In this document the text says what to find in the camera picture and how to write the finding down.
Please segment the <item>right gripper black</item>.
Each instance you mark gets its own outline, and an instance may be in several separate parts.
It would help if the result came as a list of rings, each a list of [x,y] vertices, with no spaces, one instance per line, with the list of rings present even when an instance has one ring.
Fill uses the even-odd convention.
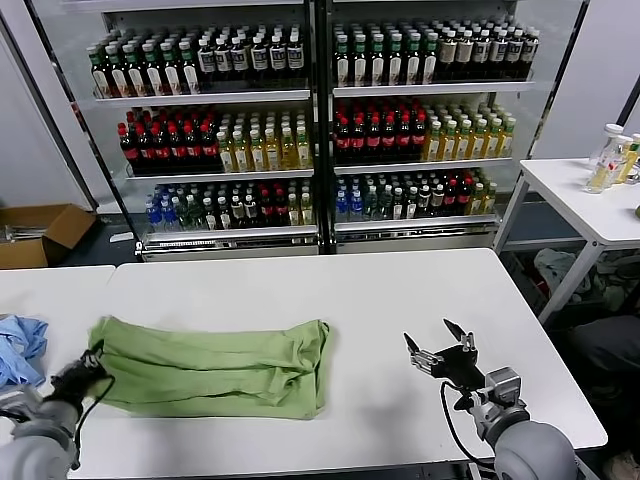
[[[435,353],[435,356],[422,350],[406,332],[404,340],[409,352],[410,362],[418,370],[430,370],[436,379],[450,380],[462,389],[481,389],[484,387],[484,374],[477,368],[478,351],[475,350],[474,334],[466,332],[458,324],[444,318],[443,322],[460,345],[452,346]]]

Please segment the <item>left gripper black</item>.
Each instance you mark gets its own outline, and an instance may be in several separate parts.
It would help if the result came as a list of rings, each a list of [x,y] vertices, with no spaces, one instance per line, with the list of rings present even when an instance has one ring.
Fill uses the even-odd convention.
[[[93,350],[85,350],[80,358],[52,376],[52,397],[58,400],[83,400],[98,381],[98,365],[104,354],[103,340]]]

